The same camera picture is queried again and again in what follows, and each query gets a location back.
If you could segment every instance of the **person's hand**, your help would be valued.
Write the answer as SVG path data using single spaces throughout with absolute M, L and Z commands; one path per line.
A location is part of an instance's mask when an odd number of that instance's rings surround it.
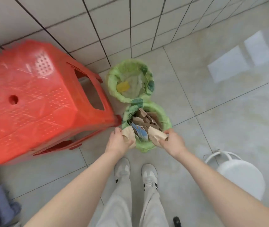
M 121 131 L 121 128 L 116 127 L 114 131 L 111 132 L 105 153 L 112 152 L 119 155 L 121 158 L 127 152 L 130 145 L 133 144 L 133 140 L 124 141 Z
M 164 133 L 169 134 L 168 141 L 159 140 L 159 143 L 168 152 L 168 154 L 178 160 L 181 153 L 188 151 L 185 147 L 183 138 L 179 136 L 172 128 L 164 131 Z

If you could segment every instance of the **red plastic stool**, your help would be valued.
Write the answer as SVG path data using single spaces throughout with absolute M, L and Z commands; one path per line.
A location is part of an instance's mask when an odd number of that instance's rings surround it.
M 95 108 L 78 78 L 88 77 L 102 108 Z M 0 54 L 0 164 L 74 149 L 121 124 L 99 75 L 51 44 L 26 41 Z M 73 142 L 82 131 L 95 131 Z

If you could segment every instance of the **person's left hand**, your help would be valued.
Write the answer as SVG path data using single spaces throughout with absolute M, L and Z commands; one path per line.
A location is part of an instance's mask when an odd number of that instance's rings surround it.
M 121 158 L 127 152 L 130 145 L 133 144 L 133 140 L 129 140 L 127 142 L 124 141 L 121 131 L 121 128 L 116 127 L 114 132 L 111 132 L 105 153 L 112 152 L 118 154 Z

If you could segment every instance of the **plastic bag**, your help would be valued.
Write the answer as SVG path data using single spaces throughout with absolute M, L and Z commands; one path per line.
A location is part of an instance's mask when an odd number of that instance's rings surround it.
M 161 126 L 163 128 L 163 131 L 172 127 L 170 119 L 168 118 L 168 116 L 166 116 L 165 111 L 161 106 L 150 101 L 145 102 L 143 101 L 143 99 L 138 98 L 132 100 L 130 106 L 126 108 L 123 114 L 122 129 L 126 128 L 127 126 L 130 126 L 128 121 L 136 113 L 136 111 L 139 110 L 139 108 L 143 108 L 145 111 L 148 112 L 156 112 L 159 122 L 161 123 Z M 139 149 L 141 152 L 147 152 L 155 148 L 155 145 L 152 143 L 152 141 L 144 141 L 137 135 L 135 135 L 135 138 L 136 138 L 136 148 Z
M 131 89 L 126 93 L 117 91 L 117 84 L 128 81 Z M 110 95 L 122 103 L 130 103 L 133 99 L 148 100 L 155 89 L 155 81 L 150 69 L 143 62 L 129 59 L 112 67 L 106 76 Z

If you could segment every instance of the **white sneaker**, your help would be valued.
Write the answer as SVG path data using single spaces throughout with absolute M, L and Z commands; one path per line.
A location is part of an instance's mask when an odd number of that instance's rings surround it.
M 114 176 L 116 179 L 116 183 L 123 176 L 127 176 L 129 178 L 130 175 L 130 163 L 126 158 L 121 158 L 117 164 L 114 166 Z
M 150 187 L 155 187 L 157 189 L 157 170 L 152 164 L 143 165 L 141 174 L 144 183 L 144 190 Z

